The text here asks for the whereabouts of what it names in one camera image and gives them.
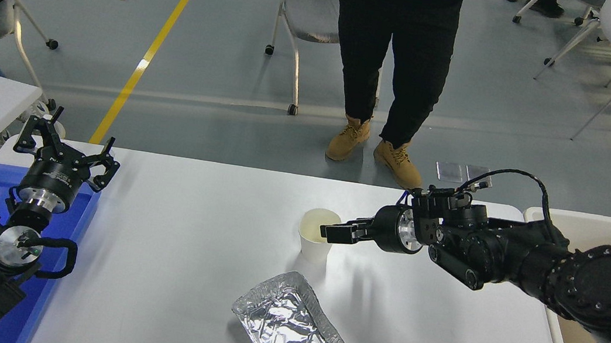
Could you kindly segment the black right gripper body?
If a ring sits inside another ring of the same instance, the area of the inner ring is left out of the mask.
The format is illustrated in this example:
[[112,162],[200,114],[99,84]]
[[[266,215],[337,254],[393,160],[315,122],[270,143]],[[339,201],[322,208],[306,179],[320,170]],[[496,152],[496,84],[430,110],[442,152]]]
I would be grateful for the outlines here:
[[399,205],[388,205],[373,216],[370,234],[382,251],[401,252],[399,220],[404,212],[405,209]]

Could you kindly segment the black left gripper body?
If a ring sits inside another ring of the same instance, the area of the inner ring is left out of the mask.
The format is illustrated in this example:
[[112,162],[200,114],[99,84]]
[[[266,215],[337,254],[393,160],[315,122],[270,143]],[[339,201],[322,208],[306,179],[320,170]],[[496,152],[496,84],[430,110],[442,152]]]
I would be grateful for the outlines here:
[[71,206],[80,187],[90,178],[88,167],[61,163],[36,151],[32,155],[35,160],[17,186],[21,201],[37,200],[44,204]]

